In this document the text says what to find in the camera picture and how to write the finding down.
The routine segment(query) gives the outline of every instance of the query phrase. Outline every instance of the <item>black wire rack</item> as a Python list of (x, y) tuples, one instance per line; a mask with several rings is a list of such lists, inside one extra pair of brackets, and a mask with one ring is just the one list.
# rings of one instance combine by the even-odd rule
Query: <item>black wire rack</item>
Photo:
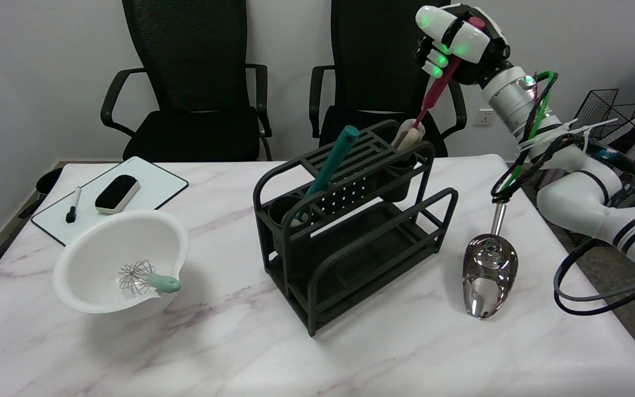
[[(443, 245), (457, 191), (446, 188), (425, 197), (434, 147), (423, 142), (399, 152), (374, 133), (381, 128), (395, 133), (398, 127), (386, 121), (361, 131), (331, 184), (318, 194), (306, 196), (310, 184), (305, 184), (272, 200), (261, 199), (264, 186), (290, 169), (302, 167), (317, 176), (333, 144), (277, 166), (256, 185), (264, 269), (310, 336)], [(418, 175), (416, 201), (401, 210), (393, 203), (406, 198)], [(431, 206), (438, 201), (446, 205), (434, 211)], [(300, 213), (307, 213), (307, 219), (293, 224)], [(418, 226), (419, 216), (434, 231)]]

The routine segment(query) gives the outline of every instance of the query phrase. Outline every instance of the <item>white marble surface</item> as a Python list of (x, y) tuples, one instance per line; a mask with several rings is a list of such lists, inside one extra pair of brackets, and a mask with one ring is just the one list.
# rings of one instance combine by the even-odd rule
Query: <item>white marble surface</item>
[[(443, 251), (314, 339), (262, 268), (251, 194), (275, 165), (164, 165), (191, 183), (162, 208), (189, 229), (191, 250), (179, 296), (146, 321), (64, 307), (51, 287), (63, 247), (27, 224), (0, 262), (0, 395), (635, 396), (635, 342), (613, 314), (555, 306), (565, 251), (522, 193), (502, 231), (521, 259), (509, 301), (487, 321), (465, 314), (464, 247), (491, 226), (501, 158), (437, 160), (429, 191), (460, 193)], [(67, 166), (47, 203), (109, 167)], [(594, 292), (577, 268), (566, 284)]]

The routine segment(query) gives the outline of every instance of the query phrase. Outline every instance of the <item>black marker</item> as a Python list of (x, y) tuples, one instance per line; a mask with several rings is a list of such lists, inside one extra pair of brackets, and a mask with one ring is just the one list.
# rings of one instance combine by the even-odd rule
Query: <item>black marker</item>
[(65, 221), (67, 223), (73, 223), (77, 218), (76, 211), (78, 208), (78, 204), (80, 203), (80, 193), (82, 192), (83, 188), (81, 188), (80, 186), (75, 188), (75, 192), (73, 193), (73, 205), (70, 206), (70, 212), (68, 212), (68, 214), (65, 216)]

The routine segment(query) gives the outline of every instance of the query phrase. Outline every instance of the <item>power socket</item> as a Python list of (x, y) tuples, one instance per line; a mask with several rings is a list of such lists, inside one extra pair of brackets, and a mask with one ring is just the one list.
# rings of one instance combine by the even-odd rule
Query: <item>power socket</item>
[(477, 118), (474, 121), (476, 126), (488, 126), (494, 122), (494, 110), (493, 109), (479, 109)]

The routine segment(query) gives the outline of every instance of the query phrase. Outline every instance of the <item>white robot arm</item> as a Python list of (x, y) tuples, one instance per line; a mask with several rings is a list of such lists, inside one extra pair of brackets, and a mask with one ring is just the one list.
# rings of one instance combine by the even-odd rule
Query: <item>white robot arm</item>
[[(471, 17), (484, 20), (486, 29), (467, 23)], [(526, 123), (536, 105), (536, 81), (507, 61), (509, 45), (496, 23), (478, 7), (462, 4), (423, 7), (416, 23), (430, 38), (421, 42), (418, 51), (423, 70), (438, 77), (442, 75), (439, 68), (448, 65), (448, 56), (461, 58), (454, 80), (479, 84), (516, 140), (526, 141)], [(626, 161), (628, 165), (628, 160), (613, 149), (588, 145), (588, 141), (582, 148), (575, 144), (553, 148), (557, 151), (551, 156), (552, 138), (569, 136), (569, 131), (550, 109), (545, 110), (537, 132), (536, 144), (529, 145), (527, 152), (531, 161), (545, 157), (541, 169), (560, 168), (569, 173), (540, 189), (540, 213), (562, 228), (611, 244), (635, 262), (635, 207), (609, 206), (617, 194), (625, 193), (625, 184), (607, 164)]]

